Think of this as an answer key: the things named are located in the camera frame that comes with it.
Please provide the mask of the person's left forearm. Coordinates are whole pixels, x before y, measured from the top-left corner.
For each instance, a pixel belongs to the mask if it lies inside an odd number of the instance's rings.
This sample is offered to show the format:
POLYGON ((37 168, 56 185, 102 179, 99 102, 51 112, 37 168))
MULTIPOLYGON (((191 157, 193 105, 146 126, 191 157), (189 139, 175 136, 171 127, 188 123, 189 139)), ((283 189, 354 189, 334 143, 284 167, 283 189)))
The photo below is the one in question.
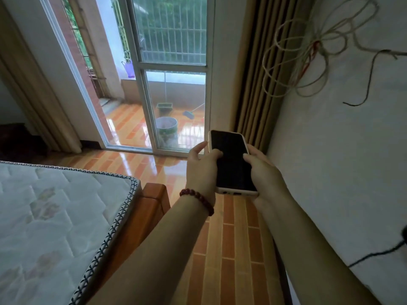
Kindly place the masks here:
POLYGON ((182 195, 87 305, 169 305, 209 217, 182 195))

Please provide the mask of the white quilted mattress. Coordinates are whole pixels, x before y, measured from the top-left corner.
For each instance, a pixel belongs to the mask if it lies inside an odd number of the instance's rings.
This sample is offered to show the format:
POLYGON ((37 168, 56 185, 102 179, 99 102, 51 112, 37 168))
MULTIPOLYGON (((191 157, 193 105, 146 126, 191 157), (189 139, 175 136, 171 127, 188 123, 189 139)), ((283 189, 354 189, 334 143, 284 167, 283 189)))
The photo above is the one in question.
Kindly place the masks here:
POLYGON ((140 180, 0 161, 0 305, 82 305, 140 180))

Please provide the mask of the black smartphone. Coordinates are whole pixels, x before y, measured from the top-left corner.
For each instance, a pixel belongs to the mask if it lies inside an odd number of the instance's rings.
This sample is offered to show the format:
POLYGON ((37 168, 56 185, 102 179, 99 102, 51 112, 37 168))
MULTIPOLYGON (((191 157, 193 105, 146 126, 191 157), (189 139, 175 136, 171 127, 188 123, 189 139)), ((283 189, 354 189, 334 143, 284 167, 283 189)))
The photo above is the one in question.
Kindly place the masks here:
POLYGON ((249 150, 242 134, 210 130, 208 132, 208 148, 210 151, 218 149, 223 154, 216 162, 216 193, 258 195, 251 178, 252 167, 243 158, 243 155, 248 154, 249 150))

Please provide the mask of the person's right forearm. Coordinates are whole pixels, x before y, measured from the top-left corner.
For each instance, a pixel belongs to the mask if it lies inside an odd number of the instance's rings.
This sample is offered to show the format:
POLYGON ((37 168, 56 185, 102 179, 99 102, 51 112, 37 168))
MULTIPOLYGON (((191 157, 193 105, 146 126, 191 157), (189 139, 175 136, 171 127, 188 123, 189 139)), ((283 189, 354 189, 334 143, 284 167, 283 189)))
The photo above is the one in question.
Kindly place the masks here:
POLYGON ((288 191, 258 190, 255 205, 301 305, 381 305, 288 191))

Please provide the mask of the purple watering can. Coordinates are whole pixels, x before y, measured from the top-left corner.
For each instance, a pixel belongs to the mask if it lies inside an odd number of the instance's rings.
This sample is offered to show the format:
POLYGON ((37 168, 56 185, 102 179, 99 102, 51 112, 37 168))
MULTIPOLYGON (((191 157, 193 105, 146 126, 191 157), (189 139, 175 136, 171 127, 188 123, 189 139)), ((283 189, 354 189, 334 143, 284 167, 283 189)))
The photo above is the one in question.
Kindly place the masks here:
POLYGON ((134 71, 132 60, 129 60, 126 62, 122 61, 121 63, 126 71, 127 77, 135 78, 135 71, 134 71))

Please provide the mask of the beige wooden door frame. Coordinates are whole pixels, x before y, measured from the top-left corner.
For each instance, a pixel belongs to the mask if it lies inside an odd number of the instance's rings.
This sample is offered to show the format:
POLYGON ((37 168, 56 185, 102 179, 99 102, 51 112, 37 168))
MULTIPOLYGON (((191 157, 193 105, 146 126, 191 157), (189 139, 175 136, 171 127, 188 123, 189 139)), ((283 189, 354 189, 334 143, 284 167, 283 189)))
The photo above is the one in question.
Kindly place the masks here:
POLYGON ((58 97, 1 0, 0 77, 49 149, 82 152, 80 139, 58 97))

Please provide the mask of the white window security grille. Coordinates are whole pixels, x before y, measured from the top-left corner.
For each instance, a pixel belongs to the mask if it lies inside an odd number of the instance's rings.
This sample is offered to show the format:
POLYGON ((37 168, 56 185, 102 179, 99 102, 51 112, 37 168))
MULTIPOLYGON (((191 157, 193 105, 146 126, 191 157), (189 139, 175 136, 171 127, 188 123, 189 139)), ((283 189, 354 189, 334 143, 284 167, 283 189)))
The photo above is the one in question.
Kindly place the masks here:
POLYGON ((145 62, 206 64, 207 0, 132 0, 145 62))

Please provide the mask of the dark wooden cabinet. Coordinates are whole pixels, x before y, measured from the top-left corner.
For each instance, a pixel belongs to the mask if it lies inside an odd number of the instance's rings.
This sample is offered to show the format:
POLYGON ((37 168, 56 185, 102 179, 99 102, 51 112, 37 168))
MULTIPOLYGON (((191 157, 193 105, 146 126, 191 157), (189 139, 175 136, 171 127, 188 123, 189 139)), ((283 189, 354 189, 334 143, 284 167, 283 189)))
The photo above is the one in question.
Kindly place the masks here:
POLYGON ((23 123, 0 125, 0 161, 32 164, 48 153, 43 139, 29 133, 23 123))

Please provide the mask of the orange wooden bed frame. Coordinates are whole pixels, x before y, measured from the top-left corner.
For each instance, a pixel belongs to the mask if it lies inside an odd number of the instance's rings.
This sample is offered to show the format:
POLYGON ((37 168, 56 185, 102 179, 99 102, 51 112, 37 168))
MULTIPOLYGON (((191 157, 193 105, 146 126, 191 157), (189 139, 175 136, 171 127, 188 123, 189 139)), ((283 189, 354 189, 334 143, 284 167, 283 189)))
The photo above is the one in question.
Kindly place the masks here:
POLYGON ((165 213, 170 209, 169 195, 164 184, 147 183, 140 195, 133 198, 125 222, 102 258, 101 270, 96 272, 90 296, 93 296, 140 246, 165 213))

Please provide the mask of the beige pleated curtain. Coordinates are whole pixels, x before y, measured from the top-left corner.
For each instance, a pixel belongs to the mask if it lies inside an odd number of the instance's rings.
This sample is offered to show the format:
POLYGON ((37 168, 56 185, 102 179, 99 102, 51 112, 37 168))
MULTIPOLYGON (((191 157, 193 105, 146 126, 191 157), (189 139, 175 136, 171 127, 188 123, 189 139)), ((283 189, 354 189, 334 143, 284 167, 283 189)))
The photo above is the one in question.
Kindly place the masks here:
POLYGON ((268 149, 316 0, 247 0, 229 128, 268 149))

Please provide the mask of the person's right hand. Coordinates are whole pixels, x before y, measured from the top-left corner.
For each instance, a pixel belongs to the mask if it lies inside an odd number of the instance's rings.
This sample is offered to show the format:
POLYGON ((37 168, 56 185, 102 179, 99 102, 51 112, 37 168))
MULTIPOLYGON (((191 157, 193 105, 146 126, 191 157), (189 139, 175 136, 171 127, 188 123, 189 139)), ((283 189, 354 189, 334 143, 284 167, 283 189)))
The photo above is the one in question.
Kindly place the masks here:
POLYGON ((251 174, 258 192, 254 205, 259 212, 264 212, 273 202, 286 198, 289 191, 281 172, 268 157, 250 144, 247 147, 249 154, 256 155, 256 175, 251 174))

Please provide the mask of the white sliding glass door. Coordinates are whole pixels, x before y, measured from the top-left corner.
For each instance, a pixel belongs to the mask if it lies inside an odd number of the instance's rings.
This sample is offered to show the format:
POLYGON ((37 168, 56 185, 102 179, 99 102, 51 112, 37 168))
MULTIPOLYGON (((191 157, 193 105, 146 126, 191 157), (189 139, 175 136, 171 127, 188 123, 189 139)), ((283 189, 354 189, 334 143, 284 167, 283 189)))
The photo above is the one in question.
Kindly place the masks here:
POLYGON ((210 127, 215 0, 207 0, 206 64, 145 62, 132 0, 39 0, 84 98, 102 149, 186 157, 210 127), (122 61, 132 60, 135 78, 122 61), (172 103, 176 138, 158 138, 156 105, 172 103), (182 115, 201 104, 195 119, 182 115))

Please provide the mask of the person's left hand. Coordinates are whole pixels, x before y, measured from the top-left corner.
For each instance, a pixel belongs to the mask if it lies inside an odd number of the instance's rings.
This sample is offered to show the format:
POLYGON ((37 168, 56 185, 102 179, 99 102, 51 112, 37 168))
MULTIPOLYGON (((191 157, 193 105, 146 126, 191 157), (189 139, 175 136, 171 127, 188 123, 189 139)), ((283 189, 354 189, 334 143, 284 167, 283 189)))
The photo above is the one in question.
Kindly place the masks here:
POLYGON ((217 160, 202 160, 199 153, 206 148, 207 141, 193 147, 187 158, 186 188, 199 192, 212 206, 215 205, 217 160))

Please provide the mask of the white plastic bucket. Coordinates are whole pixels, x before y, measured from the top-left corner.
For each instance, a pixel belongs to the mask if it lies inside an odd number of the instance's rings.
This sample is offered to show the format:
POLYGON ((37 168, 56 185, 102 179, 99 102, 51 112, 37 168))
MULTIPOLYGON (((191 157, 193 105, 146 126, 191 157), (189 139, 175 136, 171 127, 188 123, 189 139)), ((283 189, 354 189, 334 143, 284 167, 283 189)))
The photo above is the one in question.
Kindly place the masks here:
POLYGON ((164 116, 155 119, 156 130, 158 138, 166 141, 174 139, 177 135, 178 121, 174 117, 164 116))

